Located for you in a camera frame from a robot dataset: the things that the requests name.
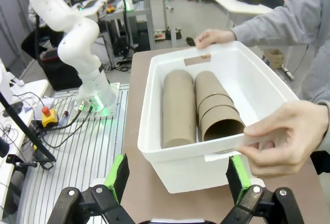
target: screw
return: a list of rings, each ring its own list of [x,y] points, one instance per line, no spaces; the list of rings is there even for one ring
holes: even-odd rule
[[[285,196],[285,195],[287,194],[287,192],[286,192],[285,189],[281,189],[281,190],[279,191],[279,194],[280,194],[281,196]]]
[[[254,186],[253,187],[253,192],[254,193],[259,193],[260,192],[260,188],[258,186]]]

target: black metal pole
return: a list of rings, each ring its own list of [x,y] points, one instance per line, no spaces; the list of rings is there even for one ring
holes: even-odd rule
[[[10,106],[10,104],[7,102],[5,97],[0,92],[0,102],[6,109],[8,115],[11,117],[11,119],[17,124],[17,126],[23,131],[23,133],[31,140],[33,145],[36,145],[36,147],[39,149],[40,152],[42,152],[51,162],[56,162],[56,158],[50,153],[50,151],[42,144],[42,141],[31,132],[31,130],[28,128],[28,126],[25,125],[25,123],[22,121],[22,119],[19,117],[19,115],[16,113],[16,111]]]

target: stacked cardboard tube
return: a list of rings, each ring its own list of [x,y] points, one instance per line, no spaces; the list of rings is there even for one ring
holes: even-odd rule
[[[195,143],[196,123],[202,141],[240,134],[244,129],[232,99],[212,72],[199,73],[194,87],[188,72],[172,71],[164,80],[162,147]]]

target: cardboard cylinder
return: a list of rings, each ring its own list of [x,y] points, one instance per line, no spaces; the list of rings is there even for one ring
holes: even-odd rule
[[[162,147],[177,147],[195,142],[196,101],[193,79],[170,73],[164,82],[162,98]]]
[[[197,109],[199,109],[201,102],[209,96],[221,94],[230,98],[217,77],[210,71],[203,71],[196,76],[195,90]]]
[[[215,94],[205,98],[200,104],[200,107],[198,109],[200,125],[205,113],[217,106],[229,106],[235,109],[237,113],[239,113],[238,110],[235,108],[233,101],[229,97],[221,94]]]
[[[214,107],[201,120],[202,141],[241,134],[243,130],[239,114],[229,106]]]

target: person's right hand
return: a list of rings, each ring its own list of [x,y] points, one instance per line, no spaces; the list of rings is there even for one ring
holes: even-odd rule
[[[196,48],[204,49],[214,43],[227,43],[236,40],[231,30],[207,29],[195,39]]]

